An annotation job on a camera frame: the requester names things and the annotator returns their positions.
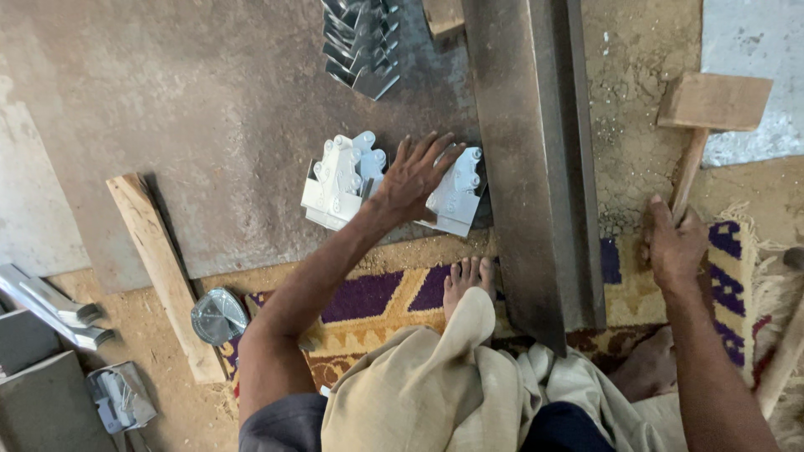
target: wooden mallet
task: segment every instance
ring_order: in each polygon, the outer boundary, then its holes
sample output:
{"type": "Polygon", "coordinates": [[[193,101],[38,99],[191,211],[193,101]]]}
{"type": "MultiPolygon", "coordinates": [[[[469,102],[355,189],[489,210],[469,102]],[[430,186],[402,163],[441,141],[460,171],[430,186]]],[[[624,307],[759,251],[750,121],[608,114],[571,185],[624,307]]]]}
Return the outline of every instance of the wooden mallet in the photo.
{"type": "MultiPolygon", "coordinates": [[[[791,248],[785,253],[785,265],[798,271],[804,271],[804,248],[791,248]]],[[[779,396],[785,390],[787,380],[798,365],[798,359],[804,353],[804,300],[796,306],[793,319],[787,325],[785,335],[776,346],[776,352],[770,364],[762,372],[754,396],[765,419],[770,419],[779,396]]]]}
{"type": "Polygon", "coordinates": [[[773,80],[688,72],[675,79],[658,111],[658,124],[693,129],[673,187],[670,207],[678,226],[687,210],[690,189],[704,157],[710,131],[750,132],[762,119],[773,80]]]}

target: foot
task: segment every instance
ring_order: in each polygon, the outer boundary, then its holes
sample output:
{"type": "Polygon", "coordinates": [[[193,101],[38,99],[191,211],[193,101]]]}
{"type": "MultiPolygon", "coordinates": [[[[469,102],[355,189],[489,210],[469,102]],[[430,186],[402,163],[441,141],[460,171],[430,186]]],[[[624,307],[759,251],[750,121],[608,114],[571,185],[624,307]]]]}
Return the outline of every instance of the foot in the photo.
{"type": "Polygon", "coordinates": [[[625,363],[609,375],[609,380],[631,403],[671,392],[676,378],[670,326],[637,345],[625,363]]]}
{"type": "Polygon", "coordinates": [[[452,264],[449,276],[444,279],[444,317],[447,323],[452,317],[457,303],[470,287],[481,287],[491,297],[497,299],[497,289],[494,287],[494,266],[488,257],[464,257],[463,261],[452,264]]]}

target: dirt floor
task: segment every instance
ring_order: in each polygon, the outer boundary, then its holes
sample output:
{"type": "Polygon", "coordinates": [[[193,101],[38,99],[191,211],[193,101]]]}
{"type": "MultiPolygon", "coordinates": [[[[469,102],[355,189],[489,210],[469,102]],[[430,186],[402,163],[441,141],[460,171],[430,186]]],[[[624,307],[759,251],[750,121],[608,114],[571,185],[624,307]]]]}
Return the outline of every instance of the dirt floor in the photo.
{"type": "MultiPolygon", "coordinates": [[[[655,127],[667,81],[699,68],[700,0],[597,0],[583,2],[585,44],[593,119],[595,172],[601,235],[632,233],[646,199],[669,195],[676,163],[689,133],[655,127]]],[[[804,158],[779,159],[702,171],[691,205],[711,219],[735,201],[750,201],[762,239],[794,243],[804,231],[804,158]]],[[[494,254],[489,231],[468,240],[436,237],[372,251],[351,276],[494,254]]],[[[238,294],[275,288],[295,264],[204,278],[202,293],[226,286],[238,294]]],[[[79,302],[97,302],[118,339],[106,343],[87,366],[100,360],[134,360],[159,416],[144,429],[154,450],[236,450],[236,414],[228,388],[195,385],[187,360],[152,289],[105,296],[91,270],[51,279],[79,302]]]]}

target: hand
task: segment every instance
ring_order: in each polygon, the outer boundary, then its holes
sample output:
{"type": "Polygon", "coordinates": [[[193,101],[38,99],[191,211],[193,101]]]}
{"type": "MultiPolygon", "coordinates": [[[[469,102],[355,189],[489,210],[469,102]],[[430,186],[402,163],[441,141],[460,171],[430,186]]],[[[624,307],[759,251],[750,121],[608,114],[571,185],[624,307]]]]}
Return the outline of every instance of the hand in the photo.
{"type": "Polygon", "coordinates": [[[707,227],[691,208],[680,226],[659,195],[650,199],[654,224],[646,234],[654,281],[664,292],[679,292],[697,285],[698,266],[708,246],[707,227]]]}
{"type": "Polygon", "coordinates": [[[436,220],[436,214],[425,203],[441,183],[444,173],[463,154],[466,143],[453,147],[437,165],[433,164],[454,139],[455,134],[451,132],[439,138],[438,132],[433,131],[413,150],[410,135],[402,140],[396,151],[396,160],[370,199],[379,207],[383,217],[392,223],[392,227],[413,220],[436,220]]]}

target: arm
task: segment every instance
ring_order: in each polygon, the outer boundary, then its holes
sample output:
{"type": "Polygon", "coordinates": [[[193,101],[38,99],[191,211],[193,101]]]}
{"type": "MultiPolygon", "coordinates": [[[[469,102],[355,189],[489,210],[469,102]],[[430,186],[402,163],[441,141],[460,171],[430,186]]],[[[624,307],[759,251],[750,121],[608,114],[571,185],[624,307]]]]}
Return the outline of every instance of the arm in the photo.
{"type": "Polygon", "coordinates": [[[658,195],[650,262],[667,303],[675,342],[684,434],[690,450],[778,450],[759,406],[724,350],[704,305],[697,270],[707,228],[689,210],[678,229],[658,195]]]}
{"type": "Polygon", "coordinates": [[[248,325],[238,346],[241,425],[284,396],[317,392],[299,336],[379,239],[406,221],[434,220],[425,202],[466,148],[465,143],[455,146],[433,166],[454,135],[436,138],[432,132],[412,150],[410,136],[405,138],[377,193],[285,279],[248,325]]]}

